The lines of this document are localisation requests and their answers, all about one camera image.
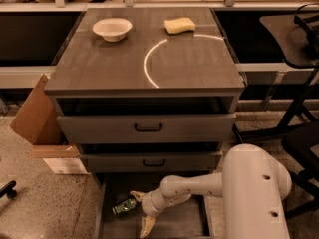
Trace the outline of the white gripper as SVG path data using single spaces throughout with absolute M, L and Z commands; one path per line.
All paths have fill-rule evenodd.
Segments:
M 141 239 L 146 238 L 150 234 L 156 221 L 155 217 L 167 208 L 185 203 L 191 198 L 190 194 L 178 197 L 165 197 L 159 189 L 148 193 L 132 190 L 130 195 L 132 195 L 137 202 L 141 203 L 143 213 L 146 215 L 142 218 Z

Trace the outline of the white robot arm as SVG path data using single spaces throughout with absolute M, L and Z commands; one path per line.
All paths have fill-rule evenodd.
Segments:
M 156 217 L 194 195 L 223 199 L 225 239 L 290 239 L 282 200 L 292 179 L 288 170 L 268 152 L 239 144 L 225 156 L 221 172 L 196 177 L 169 175 L 147 193 L 134 191 L 142 204 L 140 236 L 147 237 Z

